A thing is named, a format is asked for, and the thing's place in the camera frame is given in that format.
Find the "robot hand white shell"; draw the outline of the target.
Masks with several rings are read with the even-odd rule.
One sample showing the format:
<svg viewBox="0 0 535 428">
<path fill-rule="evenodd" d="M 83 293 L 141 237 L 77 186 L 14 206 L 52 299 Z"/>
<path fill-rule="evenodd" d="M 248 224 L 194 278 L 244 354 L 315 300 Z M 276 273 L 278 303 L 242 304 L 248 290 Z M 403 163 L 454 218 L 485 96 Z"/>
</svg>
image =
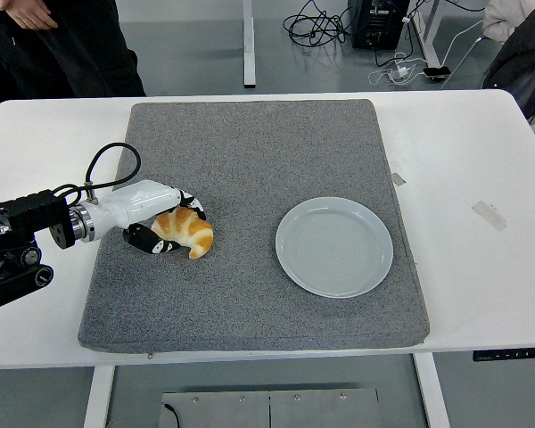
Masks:
<svg viewBox="0 0 535 428">
<path fill-rule="evenodd" d="M 159 254 L 186 247 L 189 258 L 198 259 L 214 240 L 213 227 L 193 195 L 152 180 L 120 188 L 96 203 L 82 202 L 75 212 L 84 242 L 97 241 L 117 227 L 124 241 L 141 251 Z"/>
</svg>

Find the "person's hand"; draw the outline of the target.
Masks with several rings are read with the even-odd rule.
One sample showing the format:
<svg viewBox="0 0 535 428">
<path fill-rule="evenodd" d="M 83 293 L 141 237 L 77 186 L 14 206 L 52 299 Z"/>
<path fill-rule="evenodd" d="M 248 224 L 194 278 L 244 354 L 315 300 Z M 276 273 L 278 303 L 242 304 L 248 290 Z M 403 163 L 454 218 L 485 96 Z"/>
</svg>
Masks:
<svg viewBox="0 0 535 428">
<path fill-rule="evenodd" d="M 51 30 L 58 27 L 42 0 L 0 0 L 0 12 L 5 12 L 22 29 Z"/>
</svg>

